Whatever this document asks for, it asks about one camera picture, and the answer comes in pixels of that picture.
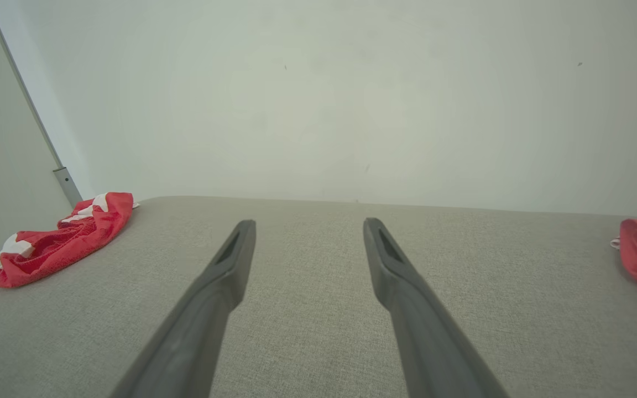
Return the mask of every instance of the metal bracket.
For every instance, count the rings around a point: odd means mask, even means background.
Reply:
[[[83,201],[83,197],[80,196],[78,187],[75,186],[73,177],[71,177],[68,173],[68,169],[61,167],[60,169],[54,170],[53,174],[55,175],[55,178],[58,179],[60,188],[63,189],[63,193],[65,194],[65,197],[68,198],[68,202],[70,202],[71,207],[74,208],[78,202]]]

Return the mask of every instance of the gray fabric surface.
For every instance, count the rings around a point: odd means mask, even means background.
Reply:
[[[0,396],[107,396],[233,226],[257,221],[213,396],[406,396],[362,221],[379,217],[513,397],[637,396],[620,217],[162,197],[107,247],[0,289]]]

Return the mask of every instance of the white pattern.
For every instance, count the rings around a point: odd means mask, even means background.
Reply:
[[[93,199],[93,204],[91,204],[88,207],[85,207],[84,209],[79,211],[78,214],[75,214],[66,219],[60,220],[60,222],[71,222],[71,221],[75,221],[76,219],[84,219],[87,217],[92,217],[93,206],[99,206],[100,209],[102,209],[102,211],[104,212],[109,211],[109,208],[107,206],[107,193],[105,192],[105,193],[99,194]]]
[[[2,251],[0,252],[0,269],[3,268],[2,265],[2,254],[4,253],[12,253],[12,254],[20,254],[23,255],[26,259],[28,256],[33,253],[33,246],[26,241],[18,241],[16,242],[16,234],[8,237],[7,241],[4,242],[4,246],[2,247]]]

